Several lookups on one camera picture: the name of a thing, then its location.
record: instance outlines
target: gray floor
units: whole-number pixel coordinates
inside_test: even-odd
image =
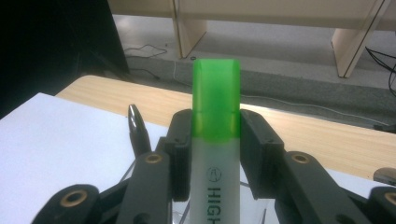
[[[148,59],[128,58],[138,83],[191,92],[191,57],[233,58],[243,70],[242,93],[249,96],[243,98],[244,103],[361,127],[378,124],[369,119],[396,123],[396,98],[388,91],[389,72],[368,53],[362,54],[350,78],[337,76],[331,46],[334,29],[209,21],[192,53],[179,59],[171,19],[114,15],[114,20],[125,49],[147,44],[166,49],[166,53]],[[395,33],[376,31],[368,47],[395,55]],[[147,46],[125,53],[149,57],[163,52],[160,49]],[[152,78],[148,71],[160,79]]]

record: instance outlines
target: green plastic cap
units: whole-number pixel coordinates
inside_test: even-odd
[[[240,136],[240,68],[236,60],[194,61],[192,137],[226,142]]]

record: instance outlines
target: wooden table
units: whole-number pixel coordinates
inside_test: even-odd
[[[191,108],[190,94],[167,91],[113,79],[86,76],[57,97],[127,116],[136,104],[144,120],[169,126],[179,110]],[[293,115],[255,105],[241,108],[260,113],[285,142],[287,151],[306,152],[326,167],[373,179],[382,167],[396,168],[396,134]]]

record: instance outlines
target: highlighter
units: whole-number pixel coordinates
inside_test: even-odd
[[[239,223],[240,68],[195,60],[192,84],[191,224]]]

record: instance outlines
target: brass insert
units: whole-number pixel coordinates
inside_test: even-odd
[[[305,155],[302,155],[302,154],[294,154],[294,155],[291,156],[291,158],[294,161],[297,161],[297,162],[302,163],[302,164],[309,163],[309,159]]]
[[[388,192],[385,193],[385,198],[392,203],[393,205],[396,205],[396,193],[394,192]]]
[[[73,207],[84,202],[88,197],[87,191],[83,189],[74,190],[61,199],[61,206],[63,207]]]
[[[148,155],[145,159],[146,163],[157,163],[159,161],[161,161],[163,159],[163,157],[159,154],[151,154]]]

